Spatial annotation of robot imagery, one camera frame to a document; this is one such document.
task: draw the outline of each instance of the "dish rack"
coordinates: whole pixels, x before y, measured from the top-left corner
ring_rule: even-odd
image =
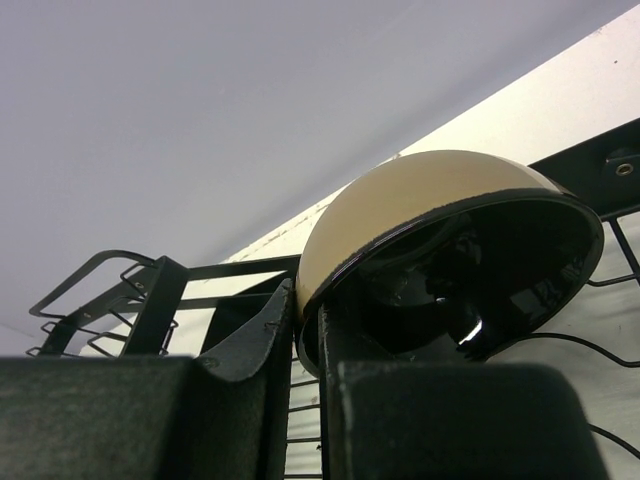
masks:
[[[637,282],[640,285],[640,263],[619,221],[624,216],[640,211],[640,119],[530,166],[581,198],[600,216],[603,223],[611,227],[630,273],[604,280],[590,280],[588,285],[595,288],[612,287],[625,282]],[[132,265],[119,275],[118,282],[112,288],[70,314],[45,311],[91,272],[114,259],[126,259],[131,261]],[[27,354],[37,358],[81,356],[78,351],[69,351],[68,346],[75,335],[82,333],[87,336],[86,346],[95,355],[104,357],[168,356],[175,332],[181,328],[174,319],[175,312],[215,309],[200,349],[200,353],[206,356],[207,352],[220,346],[225,339],[231,338],[261,312],[264,313],[265,308],[274,301],[278,292],[284,291],[285,294],[290,292],[299,259],[299,255],[292,255],[189,269],[168,257],[151,259],[119,250],[101,252],[30,310],[32,315],[47,320],[42,326],[47,338],[41,346],[30,349]],[[182,298],[182,293],[189,282],[255,274],[269,274],[270,278],[233,295],[197,299]],[[293,311],[289,305],[286,315],[293,317]],[[96,329],[94,325],[100,322],[104,324],[105,318],[113,320],[108,324],[108,328]],[[288,318],[286,322],[291,327],[293,319]],[[114,333],[115,325],[119,325],[120,330],[124,328],[127,332]],[[621,367],[640,366],[640,362],[622,360],[597,344],[572,335],[543,332],[533,333],[520,340],[533,338],[554,338],[578,343],[606,356]],[[120,345],[120,348],[105,348],[105,341],[111,344],[115,342]],[[294,381],[293,383],[287,381],[288,388],[290,387],[290,391],[293,392],[291,395],[294,395],[297,389],[313,389],[313,392],[316,392],[319,386],[318,380],[304,377],[301,367],[296,364],[295,353],[292,358],[291,350],[288,349],[288,351],[294,365]],[[289,408],[288,416],[291,418],[292,415],[300,412],[320,413],[322,402],[318,398],[318,394],[315,394],[308,404],[296,404]],[[597,426],[592,426],[592,431],[618,443],[640,459],[640,452],[624,439]],[[322,443],[319,429],[318,435],[290,436],[287,439],[289,446],[307,444],[317,447],[318,465],[319,456],[327,454],[326,449],[322,450]],[[313,471],[279,470],[279,472],[282,478],[289,479],[322,478],[319,467]]]

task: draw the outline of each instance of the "beige bowl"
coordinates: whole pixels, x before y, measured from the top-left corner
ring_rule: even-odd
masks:
[[[416,235],[421,238],[410,239]],[[421,261],[418,261],[418,267],[406,264],[402,275],[398,276],[397,272],[394,275],[396,280],[402,277],[400,283],[405,286],[407,277],[417,275],[416,278],[420,278],[414,280],[418,285],[425,278],[434,277],[433,271],[429,271],[430,268],[433,270],[429,265],[434,264],[434,260],[427,257],[442,251],[442,245],[450,244],[455,235],[475,235],[474,238],[483,239],[478,240],[480,245],[476,245],[475,253],[466,254],[465,262],[474,257],[471,263],[478,269],[470,270],[467,276],[458,272],[460,278],[454,281],[468,294],[476,288],[474,285],[490,284],[493,278],[502,296],[511,298],[511,293],[519,295],[520,291],[506,291],[505,284],[510,283],[504,280],[507,276],[528,276],[529,283],[535,280],[534,277],[544,281],[548,276],[556,275],[556,270],[569,268],[568,263],[572,262],[571,278],[558,280],[562,283],[558,293],[562,298],[554,301],[544,314],[537,315],[535,321],[529,322],[529,330],[551,318],[584,285],[597,265],[604,238],[597,215],[587,206],[541,174],[508,160],[466,151],[433,151],[384,163],[355,180],[329,205],[302,253],[296,295],[298,347],[305,366],[313,369],[317,362],[317,345],[312,344],[316,343],[317,337],[300,332],[308,333],[310,329],[317,328],[318,309],[337,284],[353,276],[355,271],[362,270],[363,266],[366,274],[360,271],[359,277],[375,277],[377,264],[383,269],[399,268],[401,271],[404,267],[397,264],[403,262],[402,258],[377,261],[376,256],[389,251],[390,245],[404,242],[402,255],[416,257],[416,254],[411,254],[411,249],[421,250],[418,257],[422,258],[422,264]],[[449,248],[449,253],[438,254],[440,258],[436,263],[446,263],[453,258],[451,255],[457,255],[451,253],[453,247],[446,248]],[[530,270],[545,264],[543,259],[549,256],[557,258],[547,262],[548,272],[529,275]],[[514,266],[514,258],[518,259],[516,265],[522,260],[521,267]],[[487,271],[489,280],[479,281],[481,277],[478,275]],[[467,277],[473,277],[473,281],[465,280]],[[524,285],[527,282],[518,282],[514,278],[513,283]],[[530,287],[524,285],[521,290]],[[425,299],[431,298],[431,303],[436,299],[446,303],[458,296],[458,290],[448,290],[444,296],[438,293],[438,287],[431,290],[422,292]],[[397,291],[392,296],[402,297]],[[467,295],[465,301],[473,303],[468,298]],[[420,304],[419,299],[414,298],[413,301]],[[402,302],[387,306],[403,307]],[[395,328],[393,321],[387,323],[391,323],[390,329]]]

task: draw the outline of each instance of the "ceiling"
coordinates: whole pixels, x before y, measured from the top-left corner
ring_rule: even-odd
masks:
[[[225,258],[636,3],[2,2],[0,324],[99,250]]]

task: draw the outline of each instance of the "black metal rack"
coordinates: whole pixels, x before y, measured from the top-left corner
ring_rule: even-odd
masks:
[[[633,280],[637,281],[640,285],[640,264],[618,222],[620,217],[640,210],[640,119],[534,163],[531,167],[572,191],[589,204],[594,211],[598,213],[603,222],[608,222],[611,225],[613,234],[630,267],[630,273],[617,278],[590,281],[589,285],[592,287],[609,287]],[[134,262],[131,268],[120,275],[119,282],[115,286],[70,314],[57,315],[44,312],[44,309],[53,301],[70,290],[89,273],[104,262],[114,258],[125,258]],[[251,337],[251,335],[255,335],[255,332],[249,334],[247,333],[247,329],[251,326],[252,322],[255,323],[256,318],[264,322],[263,329],[269,329],[270,326],[273,326],[280,332],[278,334],[281,334],[282,331],[287,330],[287,328],[291,329],[292,320],[290,318],[284,318],[282,315],[284,315],[283,312],[288,312],[286,315],[289,317],[292,316],[292,308],[295,308],[291,306],[293,300],[291,299],[290,290],[292,288],[291,282],[296,275],[298,261],[299,256],[293,255],[188,269],[167,257],[160,257],[154,260],[131,252],[101,252],[74,272],[30,311],[30,313],[35,316],[51,320],[42,327],[48,334],[44,344],[41,347],[31,349],[27,353],[37,358],[76,356],[77,352],[67,352],[66,348],[77,332],[84,332],[91,335],[87,341],[87,345],[99,354],[105,356],[113,355],[97,344],[97,342],[103,338],[121,342],[123,346],[120,357],[123,358],[140,354],[166,356],[170,349],[173,332],[176,328],[179,328],[179,325],[174,320],[176,311],[215,308],[203,341],[201,349],[203,360],[201,364],[218,376],[221,375],[221,364],[224,366],[228,365],[229,362],[238,362],[237,364],[241,366],[237,369],[241,369],[248,368],[247,362],[251,363],[251,361],[253,361],[255,369],[264,369],[266,365],[264,360],[270,355],[277,355],[279,358],[288,356],[288,358],[290,358],[290,345],[292,341],[290,333],[289,336],[283,340],[283,342],[287,344],[286,348],[281,347],[284,350],[288,350],[288,354],[285,353],[284,350],[282,352],[275,352],[269,347],[263,352],[261,357],[258,355],[260,358],[256,357],[253,360],[241,360],[240,354],[232,354],[229,351],[221,351],[221,349],[226,348],[225,345],[230,343],[225,340],[233,340],[236,347],[253,345],[251,342],[254,341],[255,338]],[[245,289],[236,295],[189,300],[181,299],[184,289],[190,281],[256,273],[271,273],[273,277]],[[281,292],[283,295],[279,304],[276,298],[278,292]],[[334,321],[330,320],[330,313],[327,312],[331,312],[330,306],[325,306],[321,312],[321,315],[325,315],[326,317],[325,320],[321,322],[320,327],[321,329],[325,329],[325,336],[323,337],[321,335],[325,340],[325,351],[322,355],[324,368],[320,376],[322,406],[309,405],[296,407],[289,412],[303,411],[306,409],[322,409],[323,445],[331,445],[331,454],[334,454],[336,458],[338,458],[338,460],[332,460],[332,464],[335,464],[336,462],[345,463],[347,462],[347,458],[345,457],[346,454],[344,451],[336,453],[338,446],[340,448],[345,447],[342,440],[336,440],[336,435],[343,435],[344,432],[340,431],[339,433],[335,433],[337,430],[340,430],[340,428],[334,425],[333,433],[329,436],[329,432],[332,430],[329,426],[331,423],[329,416],[337,416],[335,414],[337,407],[332,403],[336,400],[335,398],[332,400],[332,397],[335,397],[337,394],[330,392],[332,387],[327,384],[327,377],[331,375],[331,372],[340,359],[350,358],[350,356],[353,356],[353,353],[347,355],[342,351],[344,346],[340,343],[340,340],[336,340],[335,338],[338,338],[344,332],[339,332],[339,327],[336,326]],[[137,314],[135,322],[127,318],[127,315],[130,314]],[[91,324],[108,315],[115,318],[117,322],[125,324],[130,329],[129,334],[121,335],[109,331],[98,332],[91,328]],[[533,334],[528,338],[536,338],[536,336],[544,337],[542,334]],[[580,339],[576,340],[575,337],[564,339],[578,341],[580,343]],[[586,346],[598,348],[590,342],[586,343],[588,344]],[[350,348],[357,352],[359,347],[351,345]],[[359,352],[359,355],[363,359],[372,357],[371,352],[367,351],[364,347]],[[636,362],[626,362],[623,366],[637,366],[635,363]],[[227,377],[224,377],[224,374],[222,374],[222,377],[226,378],[225,381],[227,382],[231,381],[229,380],[230,378],[235,378],[234,375],[238,375],[238,372],[234,370],[233,366],[224,367],[222,370],[226,372]],[[243,381],[249,377],[253,378],[252,375],[254,374],[255,372],[243,377]],[[284,378],[283,372],[267,372],[266,375],[271,379],[271,383],[275,381],[274,378],[276,377],[278,378],[278,382],[282,382]],[[297,388],[315,383],[318,383],[318,381],[310,380],[289,385],[287,381],[287,393],[285,395],[283,392],[280,392],[278,394],[279,398],[281,400],[284,396],[288,398],[289,388]],[[274,401],[273,396],[265,395],[266,396],[260,397],[262,399],[262,403],[260,404],[260,408],[262,408],[260,418],[262,419],[267,418],[268,415],[265,412],[268,412]],[[270,421],[273,425],[277,423],[273,418]],[[274,433],[277,430],[278,428],[276,427],[273,427],[273,429],[267,433],[261,430],[262,433],[260,433],[260,435],[263,435],[263,437],[261,437],[262,443],[260,443],[260,449],[279,451],[281,455],[277,458],[277,461],[284,462],[283,452],[286,448],[286,442],[283,446],[282,432],[279,432],[280,436],[278,437]],[[269,440],[264,440],[264,435],[275,436],[269,437]],[[289,440],[288,443],[319,443],[320,441],[320,438],[312,437],[292,439]],[[330,449],[323,448],[322,454],[323,465],[326,467],[330,463]],[[263,462],[260,463],[260,465],[264,467],[264,456],[258,455],[256,462]],[[265,478],[283,478],[283,476],[284,478],[322,478],[321,475],[315,473],[284,475],[283,466],[282,468],[273,466],[270,468],[272,470],[269,471],[276,473],[273,473],[272,477]],[[342,478],[340,475],[336,475],[336,471],[333,472],[333,476],[335,476],[335,478]],[[234,475],[238,473],[232,469],[227,470],[227,472],[235,472]]]

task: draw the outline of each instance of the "wire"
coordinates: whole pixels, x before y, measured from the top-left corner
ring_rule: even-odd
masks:
[[[623,439],[605,430],[604,428],[596,427],[595,425],[591,425],[591,424],[589,424],[589,428],[593,433],[597,433],[598,435],[601,435],[604,438],[611,440],[613,443],[617,444],[619,447],[624,448],[627,452],[629,452],[631,455],[633,455],[638,460],[640,460],[640,450],[635,448],[630,443],[625,442]]]
[[[497,350],[491,352],[488,356],[489,357],[493,357],[494,355],[502,352],[503,350],[511,347],[512,345],[515,345],[516,343],[522,342],[524,340],[533,340],[536,338],[555,338],[557,340],[566,340],[567,342],[573,342],[573,343],[577,343],[579,345],[585,346],[587,348],[590,348],[591,350],[594,350],[596,352],[598,352],[600,355],[607,357],[609,360],[611,360],[612,362],[617,363],[618,365],[620,365],[621,367],[624,368],[638,368],[640,367],[640,361],[635,361],[635,362],[630,362],[627,360],[623,360],[620,357],[615,356],[613,353],[611,353],[609,350],[605,350],[604,348],[602,348],[600,345],[596,345],[595,343],[592,343],[588,340],[585,340],[584,338],[580,338],[580,337],[574,337],[573,335],[567,335],[564,333],[530,333],[529,335],[525,335],[523,337],[519,337],[511,342],[506,343],[505,345],[501,345]]]

